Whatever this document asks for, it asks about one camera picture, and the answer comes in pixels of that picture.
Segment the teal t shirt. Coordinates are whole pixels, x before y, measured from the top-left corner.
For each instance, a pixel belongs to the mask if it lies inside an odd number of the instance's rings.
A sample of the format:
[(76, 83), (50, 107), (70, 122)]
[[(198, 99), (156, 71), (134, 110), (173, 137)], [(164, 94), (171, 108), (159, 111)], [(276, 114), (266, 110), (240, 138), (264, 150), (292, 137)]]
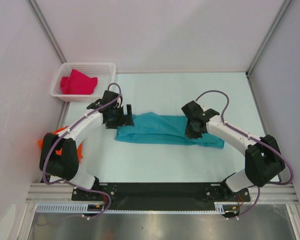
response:
[(132, 144), (200, 146), (223, 149), (225, 141), (221, 138), (204, 134), (193, 139), (185, 135), (187, 118), (182, 115), (158, 115), (146, 112), (132, 116), (134, 125), (121, 126), (117, 129), (115, 140)]

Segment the white plastic basket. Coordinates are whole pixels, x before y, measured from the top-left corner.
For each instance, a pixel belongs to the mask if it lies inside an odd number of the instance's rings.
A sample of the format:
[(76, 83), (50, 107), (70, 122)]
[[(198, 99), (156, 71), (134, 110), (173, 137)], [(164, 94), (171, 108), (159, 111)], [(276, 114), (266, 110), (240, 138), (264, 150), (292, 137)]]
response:
[[(63, 77), (69, 77), (72, 70), (90, 77), (97, 78), (98, 83), (92, 94), (64, 94), (60, 83)], [(116, 75), (116, 65), (112, 62), (65, 62), (55, 74), (51, 87), (50, 95), (59, 98), (64, 102), (94, 102), (100, 99), (108, 85), (113, 83)]]

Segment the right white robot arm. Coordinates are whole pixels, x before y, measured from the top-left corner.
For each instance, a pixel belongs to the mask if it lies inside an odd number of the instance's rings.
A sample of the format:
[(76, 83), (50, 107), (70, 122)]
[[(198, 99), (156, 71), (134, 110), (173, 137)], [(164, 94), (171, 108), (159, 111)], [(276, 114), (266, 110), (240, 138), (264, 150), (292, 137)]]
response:
[(263, 187), (286, 165), (278, 156), (277, 141), (271, 135), (243, 135), (226, 125), (219, 112), (204, 109), (197, 102), (190, 101), (181, 108), (187, 118), (185, 136), (189, 139), (202, 138), (211, 134), (230, 144), (244, 156), (244, 169), (228, 176), (220, 188), (221, 196), (232, 201), (239, 191), (250, 186)]

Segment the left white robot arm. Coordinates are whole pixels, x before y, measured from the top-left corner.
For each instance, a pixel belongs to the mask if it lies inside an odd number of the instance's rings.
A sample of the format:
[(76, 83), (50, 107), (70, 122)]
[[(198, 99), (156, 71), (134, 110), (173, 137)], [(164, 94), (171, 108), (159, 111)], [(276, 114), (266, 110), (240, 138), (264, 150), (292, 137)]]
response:
[(39, 163), (42, 178), (46, 179), (47, 174), (57, 177), (56, 183), (65, 181), (83, 188), (88, 199), (97, 199), (101, 193), (99, 179), (80, 166), (78, 149), (93, 130), (102, 126), (106, 129), (134, 126), (132, 105), (127, 104), (124, 112), (120, 93), (106, 90), (101, 99), (86, 107), (76, 122), (44, 136)]

